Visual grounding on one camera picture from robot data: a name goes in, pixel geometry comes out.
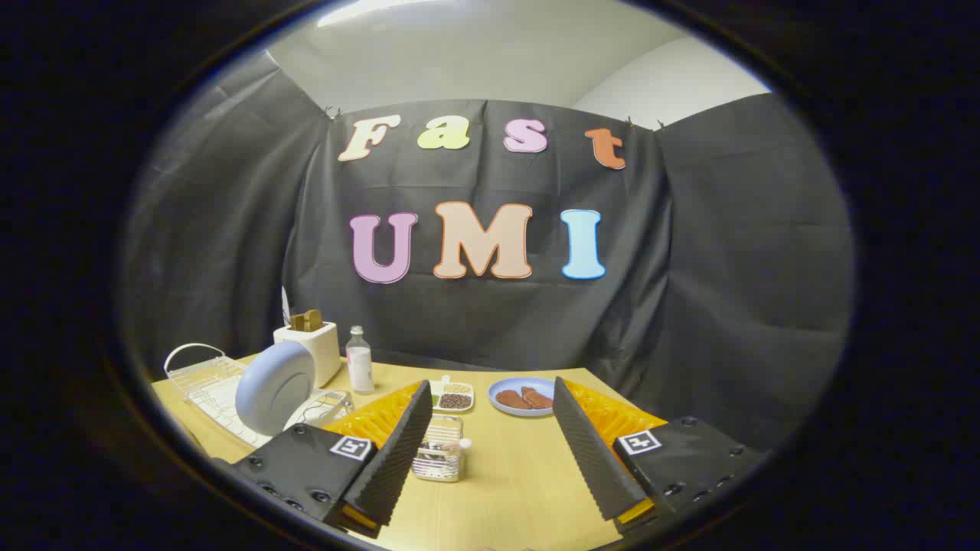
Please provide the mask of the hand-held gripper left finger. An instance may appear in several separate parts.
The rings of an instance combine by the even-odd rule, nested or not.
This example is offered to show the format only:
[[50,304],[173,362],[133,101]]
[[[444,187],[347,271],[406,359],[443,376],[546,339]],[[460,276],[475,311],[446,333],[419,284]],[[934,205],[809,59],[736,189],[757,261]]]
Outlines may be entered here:
[[235,481],[284,509],[370,538],[388,526],[432,419],[420,380],[330,422],[297,422],[230,464]]

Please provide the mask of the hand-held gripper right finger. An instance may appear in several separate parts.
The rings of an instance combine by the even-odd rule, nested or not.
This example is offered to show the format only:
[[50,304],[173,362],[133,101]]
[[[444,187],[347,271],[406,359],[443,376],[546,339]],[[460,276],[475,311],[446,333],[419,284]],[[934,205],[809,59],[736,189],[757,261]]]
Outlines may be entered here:
[[622,536],[703,509],[769,457],[695,416],[664,421],[561,377],[553,412],[599,513]]

